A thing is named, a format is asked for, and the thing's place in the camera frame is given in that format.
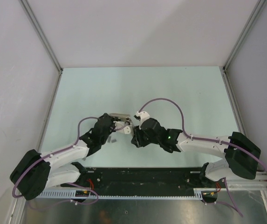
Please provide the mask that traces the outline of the beige black stapler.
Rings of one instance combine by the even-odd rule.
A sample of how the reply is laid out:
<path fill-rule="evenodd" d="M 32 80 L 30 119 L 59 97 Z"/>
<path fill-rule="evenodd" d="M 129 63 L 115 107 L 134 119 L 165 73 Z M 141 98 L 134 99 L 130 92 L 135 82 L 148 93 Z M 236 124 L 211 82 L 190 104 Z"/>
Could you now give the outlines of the beige black stapler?
<path fill-rule="evenodd" d="M 126 120 L 131 120 L 129 114 L 109 113 L 109 115 L 112 117 L 113 121 L 126 121 Z"/>

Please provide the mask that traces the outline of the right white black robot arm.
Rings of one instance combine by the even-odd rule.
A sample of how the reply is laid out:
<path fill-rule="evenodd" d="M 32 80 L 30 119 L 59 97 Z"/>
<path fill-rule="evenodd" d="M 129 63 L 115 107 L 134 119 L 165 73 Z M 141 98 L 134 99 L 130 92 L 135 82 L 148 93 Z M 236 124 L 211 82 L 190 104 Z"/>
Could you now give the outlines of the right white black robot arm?
<path fill-rule="evenodd" d="M 131 143 L 137 148 L 155 144 L 168 153 L 198 152 L 219 157 L 220 160 L 203 165 L 199 182 L 204 187 L 227 177 L 256 178 L 261 150 L 242 133 L 233 132 L 215 139 L 187 137 L 180 129 L 164 128 L 154 118 L 136 119 L 140 124 L 134 127 Z"/>

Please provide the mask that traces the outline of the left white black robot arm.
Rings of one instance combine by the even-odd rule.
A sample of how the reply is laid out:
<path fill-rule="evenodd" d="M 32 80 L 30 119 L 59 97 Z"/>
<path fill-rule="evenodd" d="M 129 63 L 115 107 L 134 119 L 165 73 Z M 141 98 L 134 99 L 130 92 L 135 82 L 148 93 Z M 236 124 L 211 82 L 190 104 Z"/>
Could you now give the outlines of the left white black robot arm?
<path fill-rule="evenodd" d="M 73 165 L 73 161 L 99 151 L 115 128 L 116 119 L 104 113 L 96 118 L 93 128 L 84 135 L 78 135 L 70 146 L 45 154 L 35 149 L 27 151 L 9 177 L 14 184 L 12 196 L 30 201 L 44 189 L 55 185 L 74 183 L 78 187 L 83 186 L 87 175 Z"/>

